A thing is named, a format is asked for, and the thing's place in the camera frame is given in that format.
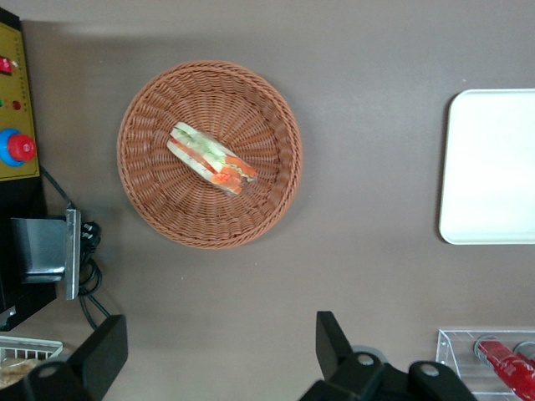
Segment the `emergency stop button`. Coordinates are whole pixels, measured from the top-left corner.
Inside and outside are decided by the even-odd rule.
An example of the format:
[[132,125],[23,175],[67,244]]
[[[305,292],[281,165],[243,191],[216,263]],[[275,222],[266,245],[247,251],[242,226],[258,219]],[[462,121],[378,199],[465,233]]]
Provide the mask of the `emergency stop button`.
[[8,152],[15,160],[30,161],[35,157],[35,143],[25,134],[11,135],[8,139]]
[[17,129],[0,131],[0,160],[11,167],[19,167],[35,157],[33,139],[21,134]]

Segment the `brown woven basket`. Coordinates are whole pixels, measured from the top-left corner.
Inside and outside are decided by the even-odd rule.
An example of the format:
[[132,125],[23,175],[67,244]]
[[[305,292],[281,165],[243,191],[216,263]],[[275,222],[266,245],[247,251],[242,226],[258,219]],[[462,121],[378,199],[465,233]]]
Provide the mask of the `brown woven basket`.
[[[167,148],[183,121],[212,134],[258,172],[238,196],[204,181]],[[258,238],[286,212],[303,152],[288,104],[253,72],[222,61],[182,63],[132,100],[117,144],[120,178],[140,215],[173,241],[229,248]]]

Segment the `red object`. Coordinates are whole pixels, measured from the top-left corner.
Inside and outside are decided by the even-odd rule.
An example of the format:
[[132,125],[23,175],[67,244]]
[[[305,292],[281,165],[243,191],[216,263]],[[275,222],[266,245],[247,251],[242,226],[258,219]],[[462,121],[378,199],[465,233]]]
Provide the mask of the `red object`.
[[30,161],[35,157],[35,142],[25,134],[11,135],[8,139],[8,152],[16,161]]
[[11,75],[11,62],[9,58],[0,57],[0,73]]
[[535,368],[535,343],[520,343],[513,352]]
[[522,400],[535,400],[535,368],[517,356],[497,338],[486,336],[476,342],[476,355],[494,368],[497,376]]

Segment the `clear plastic container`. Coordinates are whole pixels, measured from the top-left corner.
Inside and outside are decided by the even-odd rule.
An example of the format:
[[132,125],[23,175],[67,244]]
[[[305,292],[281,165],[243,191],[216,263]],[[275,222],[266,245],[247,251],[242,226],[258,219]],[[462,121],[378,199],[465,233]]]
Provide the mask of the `clear plastic container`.
[[461,378],[481,401],[517,401],[518,398],[474,353],[476,340],[485,335],[495,336],[510,349],[519,343],[535,341],[533,330],[440,330],[436,346],[436,361],[443,363]]

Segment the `screw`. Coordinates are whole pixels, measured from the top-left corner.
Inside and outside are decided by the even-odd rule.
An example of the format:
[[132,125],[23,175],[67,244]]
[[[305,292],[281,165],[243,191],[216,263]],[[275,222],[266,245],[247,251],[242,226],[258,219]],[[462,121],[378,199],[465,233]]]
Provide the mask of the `screw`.
[[367,355],[365,353],[361,353],[357,357],[357,360],[359,361],[361,365],[364,365],[364,366],[371,366],[374,364],[374,359],[370,355]]
[[421,365],[420,369],[424,374],[426,374],[427,376],[431,376],[432,378],[435,378],[439,375],[438,369],[428,363],[424,363],[423,365]]

